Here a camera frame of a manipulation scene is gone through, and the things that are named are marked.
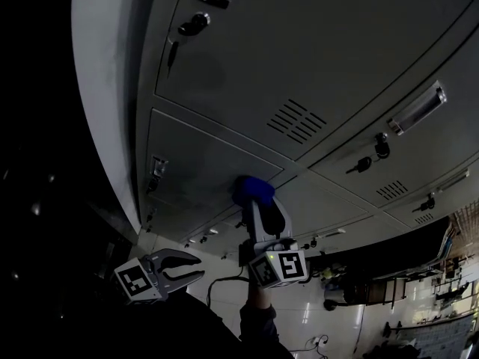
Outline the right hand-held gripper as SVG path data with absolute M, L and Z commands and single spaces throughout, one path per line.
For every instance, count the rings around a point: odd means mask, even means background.
M 291 218 L 277 197 L 272 200 L 284 221 L 278 239 L 266 241 L 258 204 L 250 200 L 246 207 L 246 226 L 253 241 L 248 239 L 239 246 L 239 265 L 246 266 L 249 281 L 261 289 L 289 286 L 308 278 L 305 253 L 291 238 Z

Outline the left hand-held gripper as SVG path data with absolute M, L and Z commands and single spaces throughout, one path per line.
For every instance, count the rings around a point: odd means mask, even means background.
M 169 294 L 200 280 L 205 271 L 192 271 L 172 277 L 164 270 L 201 263 L 196 256 L 170 248 L 135 257 L 114 270 L 114 279 L 126 296 L 126 304 L 152 304 L 165 301 Z

